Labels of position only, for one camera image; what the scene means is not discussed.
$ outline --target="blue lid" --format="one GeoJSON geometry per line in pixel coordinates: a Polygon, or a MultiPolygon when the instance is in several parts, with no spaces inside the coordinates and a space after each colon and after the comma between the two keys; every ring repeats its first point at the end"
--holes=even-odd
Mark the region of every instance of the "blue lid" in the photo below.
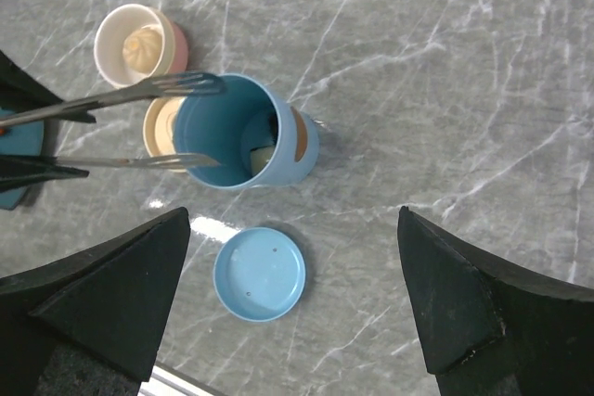
{"type": "Polygon", "coordinates": [[[268,227],[253,227],[221,248],[213,281],[219,300],[234,315],[268,322],[288,313],[301,297],[305,261],[288,236],[268,227]]]}
{"type": "MultiPolygon", "coordinates": [[[[0,109],[0,116],[12,115],[14,112],[0,109]]],[[[0,154],[2,155],[41,155],[44,143],[44,122],[10,127],[7,134],[0,136],[0,154]]],[[[27,187],[8,190],[0,193],[0,209],[12,210],[25,195],[27,187]]]]}

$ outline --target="yellow item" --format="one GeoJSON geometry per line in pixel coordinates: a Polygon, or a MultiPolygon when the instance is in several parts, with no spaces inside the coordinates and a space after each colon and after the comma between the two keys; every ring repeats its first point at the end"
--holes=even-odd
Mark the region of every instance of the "yellow item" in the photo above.
{"type": "Polygon", "coordinates": [[[132,70],[149,74],[157,67],[161,49],[161,34],[150,28],[141,28],[123,41],[122,56],[132,70]]]}
{"type": "Polygon", "coordinates": [[[250,159],[252,161],[252,175],[256,176],[260,173],[266,164],[272,159],[275,153],[275,146],[256,148],[250,152],[250,159]]]}

